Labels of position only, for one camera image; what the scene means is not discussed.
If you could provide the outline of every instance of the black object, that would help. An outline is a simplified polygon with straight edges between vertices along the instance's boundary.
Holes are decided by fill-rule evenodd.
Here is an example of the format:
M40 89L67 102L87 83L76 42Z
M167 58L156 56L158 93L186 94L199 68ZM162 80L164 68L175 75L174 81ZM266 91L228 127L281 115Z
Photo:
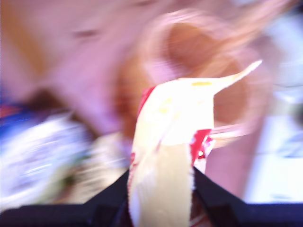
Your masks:
M130 227L128 171L82 205L35 205L7 210L1 227ZM249 205L195 169L196 196L214 227L303 227L303 204Z
M303 13L303 0L300 0L299 1L299 6L298 6L298 9L301 13Z
M296 111L296 120L299 122L301 126L303 126L303 103L300 103Z

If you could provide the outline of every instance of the paper wrapper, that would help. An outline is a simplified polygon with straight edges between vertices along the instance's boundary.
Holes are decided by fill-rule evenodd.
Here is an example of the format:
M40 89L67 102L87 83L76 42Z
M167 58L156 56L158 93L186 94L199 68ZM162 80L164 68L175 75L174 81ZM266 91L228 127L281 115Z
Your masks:
M192 166L201 148L209 153L213 144L214 95L260 63L223 78L172 80L144 94L127 185L135 227L191 226Z

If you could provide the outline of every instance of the white object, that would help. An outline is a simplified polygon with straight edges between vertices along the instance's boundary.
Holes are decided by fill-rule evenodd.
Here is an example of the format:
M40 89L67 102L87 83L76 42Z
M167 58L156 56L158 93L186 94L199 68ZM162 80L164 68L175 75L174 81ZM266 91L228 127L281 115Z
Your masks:
M135 227L188 227L194 188L190 143L214 127L214 95L254 70L224 78L182 78L158 85L138 116L128 178Z
M13 138L1 156L1 209L53 199L88 147L85 128L61 116Z
M303 131L291 116L266 119L244 196L246 202L303 202L303 157L287 157L288 152L298 150L298 144L290 139L299 133Z

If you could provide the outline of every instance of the wooden surface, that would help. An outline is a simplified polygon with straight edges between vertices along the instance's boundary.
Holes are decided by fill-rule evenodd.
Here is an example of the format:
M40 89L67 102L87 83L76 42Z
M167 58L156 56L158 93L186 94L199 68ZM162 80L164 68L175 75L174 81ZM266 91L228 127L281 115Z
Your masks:
M230 20L240 11L228 0L11 0L10 3L24 19L25 26L44 44L49 62L46 73L31 79L31 71L16 67L15 55L19 56L19 51L9 48L9 38L1 44L8 53L2 54L2 61L9 61L2 78L8 81L16 100L28 101L38 91L47 90L54 99L74 109L98 135L121 128L113 103L117 72L140 32L153 18L184 7L207 10ZM272 77L282 54L265 36L256 40L253 48L264 57L265 64L257 70ZM258 132L214 150L206 174L240 197L257 140Z

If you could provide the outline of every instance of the yellow mark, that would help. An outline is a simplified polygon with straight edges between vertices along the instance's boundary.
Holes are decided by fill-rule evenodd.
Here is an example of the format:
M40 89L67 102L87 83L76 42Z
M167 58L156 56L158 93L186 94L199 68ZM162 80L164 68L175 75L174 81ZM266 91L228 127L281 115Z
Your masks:
M209 86L212 85L212 82L195 82L192 83L192 86Z
M180 111L178 111L178 112L176 113L176 115L174 116L174 120L180 118L180 116L181 116L181 113L180 113Z

